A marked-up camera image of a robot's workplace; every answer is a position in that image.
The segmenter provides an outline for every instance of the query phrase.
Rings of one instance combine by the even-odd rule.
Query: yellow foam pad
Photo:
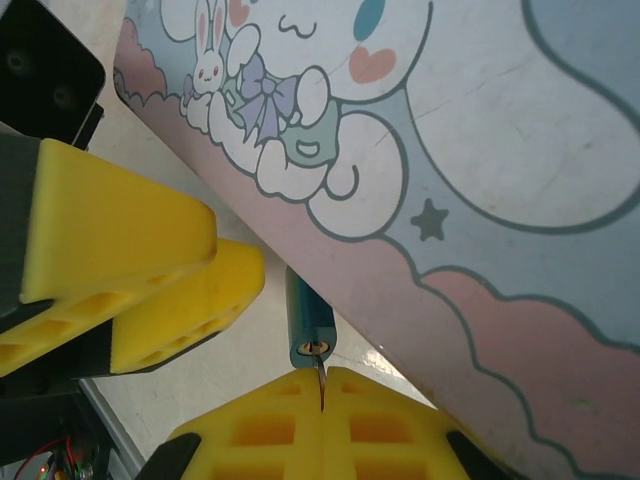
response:
[[[111,373],[160,363],[203,338],[225,330],[264,286],[259,248],[218,240],[218,254],[113,322]]]
[[[202,268],[216,244],[202,202],[42,141],[20,301],[55,303],[0,335],[0,376]]]
[[[449,417],[345,368],[293,371],[171,434],[202,441],[182,480],[468,479]]]

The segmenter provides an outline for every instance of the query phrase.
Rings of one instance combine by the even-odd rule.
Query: cable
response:
[[[71,464],[71,480],[75,480],[76,459],[73,458],[73,451],[71,450],[71,437],[67,437],[67,455],[69,455],[69,463]]]
[[[54,440],[53,442],[49,442],[46,445],[40,447],[34,453],[32,453],[31,456],[29,458],[27,458],[22,465],[20,465],[20,468],[18,469],[18,471],[16,472],[15,476],[13,477],[13,480],[18,480],[18,477],[20,476],[22,471],[26,468],[26,466],[29,465],[29,462],[31,462],[31,460],[33,460],[35,457],[37,457],[41,453],[44,453],[47,450],[49,450],[49,448],[53,447],[56,443],[60,443],[62,441],[64,441],[64,437],[63,438],[59,438],[57,440]]]

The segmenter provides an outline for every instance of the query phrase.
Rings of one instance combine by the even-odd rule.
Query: pink cloud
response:
[[[513,390],[474,367],[467,334],[457,312],[442,294],[431,289],[430,283],[427,284],[428,288],[416,285],[406,259],[396,248],[382,240],[352,244],[332,239],[315,227],[304,205],[289,204],[279,198],[261,195],[254,180],[234,168],[222,149],[212,145],[207,135],[191,129],[180,117],[178,101],[174,96],[165,99],[160,95],[152,95],[144,105],[140,99],[132,99],[131,107],[227,204],[233,206],[235,212],[258,235],[270,243],[276,253],[309,279],[324,298],[330,299],[333,307],[380,349],[420,391],[436,405],[445,407],[469,430],[478,433],[487,448],[532,478],[575,476],[559,450],[530,437],[524,407]],[[445,277],[430,276],[427,282],[436,278],[438,288],[450,293],[452,289],[447,288],[448,284],[443,280]],[[465,299],[468,300],[468,295],[456,297],[455,303],[464,304]],[[501,362],[500,365],[509,364],[512,362],[509,355],[513,353],[511,347],[504,344],[508,343],[508,335],[513,333],[504,327],[503,334],[502,322],[497,323],[500,329],[486,329],[485,332],[494,331],[504,337],[505,341],[498,343],[496,348],[508,353],[498,352],[496,355],[503,356],[494,360]],[[568,331],[573,335],[578,330]],[[564,342],[571,344],[571,337],[565,338]],[[588,342],[580,343],[583,344],[594,348]],[[488,368],[495,368],[491,357],[486,357],[485,350],[483,344],[482,360],[488,362]],[[617,353],[611,349],[601,350],[602,354],[598,353],[598,367],[609,368],[612,365],[609,355],[616,356]],[[539,359],[538,355],[531,357],[535,352],[528,349],[520,351],[534,361]],[[587,361],[589,359],[584,355],[577,358],[576,362],[586,362],[585,369],[594,368],[593,360]],[[558,366],[555,378],[540,379],[538,388],[528,391],[528,394],[545,397],[547,393],[544,389],[557,383],[560,368],[564,367]],[[571,366],[569,372],[580,372],[576,368]],[[614,379],[607,385],[604,391],[607,388],[620,388]],[[596,400],[594,396],[586,398]],[[613,408],[627,404],[617,404],[618,401],[618,396],[612,397],[609,405]],[[597,406],[601,409],[599,411],[606,410],[604,403]],[[621,420],[626,418],[611,418],[609,431],[624,429],[625,424]],[[556,430],[563,426],[574,428],[573,417],[567,418],[566,423],[561,416],[555,421]],[[591,425],[589,422],[582,424],[582,428],[576,425],[573,433],[578,436],[591,435]],[[635,464],[632,465],[630,461],[620,463],[620,454],[610,449],[590,459],[588,442],[567,440],[565,445],[579,459],[582,469],[592,467],[598,471],[613,466],[616,467],[614,470],[620,471],[620,465],[626,465],[631,471],[624,473],[640,474]]]
[[[640,356],[596,340],[549,303],[495,298],[463,273],[423,278],[465,318],[483,367],[527,398],[538,434],[567,447],[582,469],[640,474]]]
[[[129,96],[138,94],[143,101],[153,93],[166,96],[167,81],[164,74],[156,66],[151,51],[142,48],[138,42],[136,26],[128,18],[122,24],[114,67],[122,73],[124,88]]]

